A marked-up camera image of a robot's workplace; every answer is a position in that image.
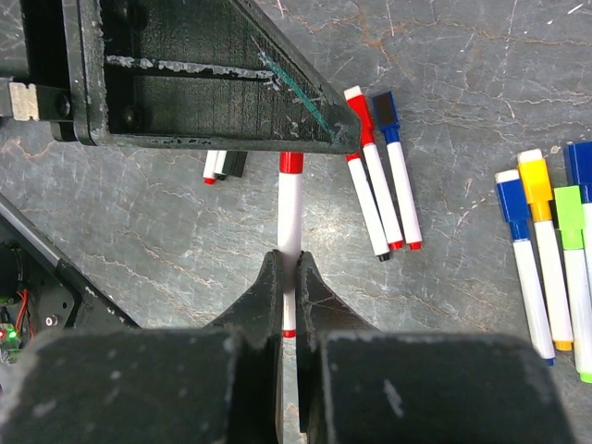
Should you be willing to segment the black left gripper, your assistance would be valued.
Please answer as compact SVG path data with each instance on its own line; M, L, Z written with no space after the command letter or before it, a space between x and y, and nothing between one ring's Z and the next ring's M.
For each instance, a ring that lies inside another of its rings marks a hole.
M76 140L60 1L1 3L1 122L45 121Z

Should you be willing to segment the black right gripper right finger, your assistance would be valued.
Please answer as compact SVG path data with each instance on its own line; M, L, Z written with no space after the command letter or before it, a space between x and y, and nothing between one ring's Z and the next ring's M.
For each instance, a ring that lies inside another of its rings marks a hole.
M380 437L384 335L322 279L310 253L297 265L300 431L308 443L371 443Z

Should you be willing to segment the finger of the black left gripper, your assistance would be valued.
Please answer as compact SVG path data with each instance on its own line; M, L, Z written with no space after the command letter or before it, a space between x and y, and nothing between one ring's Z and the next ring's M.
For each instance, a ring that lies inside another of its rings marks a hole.
M346 154L360 122L254 1L67 1L73 125L96 146Z

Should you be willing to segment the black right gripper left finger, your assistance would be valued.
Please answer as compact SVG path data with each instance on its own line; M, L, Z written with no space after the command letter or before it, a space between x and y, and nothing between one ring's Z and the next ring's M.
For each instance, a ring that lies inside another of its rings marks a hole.
M232 370L228 443L280 443L283 265L279 251L265 254L258 276L207 329L230 331L240 340Z

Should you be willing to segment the red capped white marker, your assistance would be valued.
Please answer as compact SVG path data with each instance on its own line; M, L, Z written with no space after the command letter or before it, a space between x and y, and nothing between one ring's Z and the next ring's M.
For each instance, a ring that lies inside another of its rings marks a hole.
M279 158L277 201L277 249L283 268L284 338L296 336L297 263L302 240L303 153L282 152Z

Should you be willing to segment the white marker blue eraser cap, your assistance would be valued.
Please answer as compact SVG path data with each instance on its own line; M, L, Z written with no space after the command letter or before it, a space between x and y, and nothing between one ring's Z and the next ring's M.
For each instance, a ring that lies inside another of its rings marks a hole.
M530 340L544 362L553 366L555 350L528 227L530 213L524 187L517 169L497 173L495 183L500 211L512 237Z

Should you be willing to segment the white marker yellow cap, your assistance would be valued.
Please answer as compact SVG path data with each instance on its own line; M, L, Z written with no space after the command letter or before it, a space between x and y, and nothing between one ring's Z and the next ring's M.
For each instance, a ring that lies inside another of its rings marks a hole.
M517 164L536 233L552 341L558 351L568 352L573 349L574 336L550 207L553 193L548 166L540 149L519 153Z

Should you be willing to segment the white marker green cap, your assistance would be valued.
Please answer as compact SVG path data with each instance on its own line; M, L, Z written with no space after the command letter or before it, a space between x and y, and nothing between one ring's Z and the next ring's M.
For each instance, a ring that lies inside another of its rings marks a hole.
M574 362L580 379L591 383L591 297L583 231L584 208L578 186L553 189L573 327Z

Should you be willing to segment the uncapped white marker black end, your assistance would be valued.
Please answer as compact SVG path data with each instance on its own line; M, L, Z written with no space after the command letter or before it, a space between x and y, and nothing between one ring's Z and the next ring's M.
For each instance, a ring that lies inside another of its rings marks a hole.
M216 165L215 165L216 179L224 180L227 177L227 174L225 173L226 157L227 157L227 151L219 150L217 152Z

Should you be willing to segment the black marker cap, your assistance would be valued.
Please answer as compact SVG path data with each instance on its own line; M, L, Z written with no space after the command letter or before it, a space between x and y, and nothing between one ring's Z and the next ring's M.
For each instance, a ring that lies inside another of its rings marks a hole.
M227 151L223 168L224 174L227 176L241 178L243 175L247 155L248 153L243 151Z

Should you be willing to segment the uncapped white marker red end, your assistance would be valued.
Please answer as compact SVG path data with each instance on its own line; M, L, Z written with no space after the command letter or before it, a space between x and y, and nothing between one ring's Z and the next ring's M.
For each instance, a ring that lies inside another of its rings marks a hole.
M203 182L212 185L216 181L216 162L218 150L208 150L203 168Z

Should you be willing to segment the white marker red eraser cap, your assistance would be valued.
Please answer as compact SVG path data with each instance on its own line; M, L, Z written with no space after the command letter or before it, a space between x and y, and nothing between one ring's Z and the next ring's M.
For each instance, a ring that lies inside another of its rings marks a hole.
M361 120L361 145L376 198L382 228L385 232L389 248L392 251L397 251L403 247L403 235L382 161L376 147L374 137L375 127L368 104L358 85L346 89L343 94L348 105Z

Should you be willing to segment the circuit board with leds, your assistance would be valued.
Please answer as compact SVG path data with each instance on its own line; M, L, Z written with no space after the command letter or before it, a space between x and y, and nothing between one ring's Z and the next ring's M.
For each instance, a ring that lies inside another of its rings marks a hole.
M29 341L29 329L27 327L21 333L11 322L1 323L1 363L14 364L22 349Z

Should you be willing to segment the white marker dark blue cap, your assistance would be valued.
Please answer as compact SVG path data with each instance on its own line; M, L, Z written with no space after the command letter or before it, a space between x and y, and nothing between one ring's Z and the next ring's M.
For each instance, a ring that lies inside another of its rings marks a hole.
M570 143L564 150L568 183L577 185L583 204L591 203L592 141Z

